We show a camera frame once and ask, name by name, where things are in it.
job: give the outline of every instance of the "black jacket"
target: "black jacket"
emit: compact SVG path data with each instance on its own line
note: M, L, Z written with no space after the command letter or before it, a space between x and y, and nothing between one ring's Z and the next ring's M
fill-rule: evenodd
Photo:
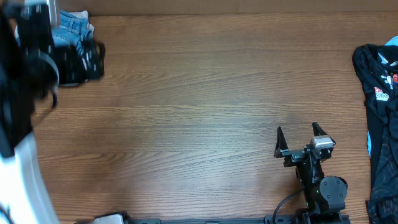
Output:
M364 45L353 55L371 139L371 223L398 223L398 47Z

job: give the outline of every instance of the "wooden table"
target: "wooden table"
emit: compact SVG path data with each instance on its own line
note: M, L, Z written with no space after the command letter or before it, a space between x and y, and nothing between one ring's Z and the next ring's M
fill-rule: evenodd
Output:
M105 78L62 89L35 128L63 223L127 210L134 218L263 217L300 186L274 159L311 123L337 142L322 164L348 182L346 209L367 223L364 95L355 47L398 34L396 12L93 17ZM304 207L303 196L280 213Z

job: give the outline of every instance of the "clothing pile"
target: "clothing pile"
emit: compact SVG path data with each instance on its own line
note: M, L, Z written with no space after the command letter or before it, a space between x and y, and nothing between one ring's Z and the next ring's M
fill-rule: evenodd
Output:
M104 75L105 46L93 38L94 26L88 21L88 12L60 11L60 26L51 30L55 47L73 46L77 55L71 55L69 61L77 61L71 57L80 58L75 63L80 68L70 68L70 65L58 64L60 70L60 86L77 86L88 80L97 80ZM18 26L15 31L19 43Z
M371 158L371 223L398 223L398 37L364 45L353 55L366 97Z

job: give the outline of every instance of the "denim jeans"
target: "denim jeans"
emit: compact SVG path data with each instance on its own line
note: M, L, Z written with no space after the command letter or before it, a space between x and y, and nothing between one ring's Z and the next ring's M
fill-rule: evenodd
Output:
M65 11L60 11L60 18L60 27L52 29L55 46L73 44L77 52L83 55L81 42L93 38L93 32L87 29L88 19L77 18Z

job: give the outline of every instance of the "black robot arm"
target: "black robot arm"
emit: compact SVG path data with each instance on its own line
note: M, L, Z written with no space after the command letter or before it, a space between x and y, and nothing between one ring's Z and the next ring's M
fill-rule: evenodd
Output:
M336 142L317 123L314 137L302 150L290 151L278 127L274 157L284 158L285 167L296 167L307 208L296 211L298 223L346 223L340 211L345 209L347 182L341 177L325 177L321 162L329 159Z

